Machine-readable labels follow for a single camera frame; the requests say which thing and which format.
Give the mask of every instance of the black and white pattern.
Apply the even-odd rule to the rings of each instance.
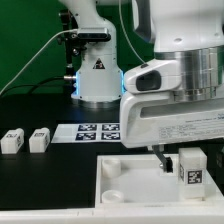
[[[17,138],[17,145],[18,145],[18,147],[20,146],[22,144],[22,141],[21,141],[21,138],[20,138],[20,136]]]
[[[78,131],[96,131],[96,124],[80,124]]]
[[[36,133],[35,135],[34,135],[34,137],[43,137],[45,134],[44,133]]]
[[[202,170],[188,171],[188,184],[201,184]]]
[[[181,164],[180,164],[180,178],[182,179],[182,181],[184,181],[184,168]]]
[[[103,124],[102,130],[103,131],[119,131],[120,125],[119,124]]]
[[[96,133],[78,133],[76,135],[76,141],[92,141],[96,140]]]
[[[118,132],[104,132],[102,133],[101,140],[110,140],[110,141],[115,141],[115,140],[120,140],[120,133]]]
[[[6,138],[15,138],[17,136],[17,134],[8,134],[6,136]]]

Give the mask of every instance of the green background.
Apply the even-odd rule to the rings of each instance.
[[[57,32],[62,30],[58,13],[65,7],[57,0],[0,0],[0,89]],[[117,28],[118,65],[125,72],[141,62],[130,50],[119,20],[118,6],[99,6],[99,14]],[[153,57],[153,46],[133,32],[131,4],[122,6],[126,30],[136,51],[144,60]],[[80,60],[74,58],[75,68]],[[55,40],[12,85],[37,84],[65,73],[65,50]],[[25,93],[28,88],[10,93]],[[60,92],[61,88],[40,88],[39,92]]]

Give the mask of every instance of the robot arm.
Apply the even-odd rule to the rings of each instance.
[[[134,8],[139,1],[132,1]],[[145,21],[155,34],[155,59],[125,74],[123,144],[132,148],[223,137],[224,0],[148,0],[148,6]],[[137,9],[134,17],[140,17]]]

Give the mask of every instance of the small white block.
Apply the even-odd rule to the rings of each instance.
[[[24,143],[24,131],[21,128],[10,130],[1,140],[2,154],[16,154]]]
[[[43,153],[50,143],[50,130],[48,128],[36,129],[29,139],[31,153]]]
[[[205,197],[207,156],[200,148],[179,149],[180,194],[185,199]]]

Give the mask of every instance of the circular hole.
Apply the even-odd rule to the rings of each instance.
[[[124,194],[116,190],[105,191],[102,194],[102,202],[103,203],[123,203]]]
[[[177,43],[177,44],[179,44],[179,43],[182,42],[182,38],[176,38],[176,39],[174,40],[174,42]]]
[[[104,164],[107,164],[109,166],[113,166],[113,165],[119,164],[119,160],[115,160],[115,159],[104,160]]]

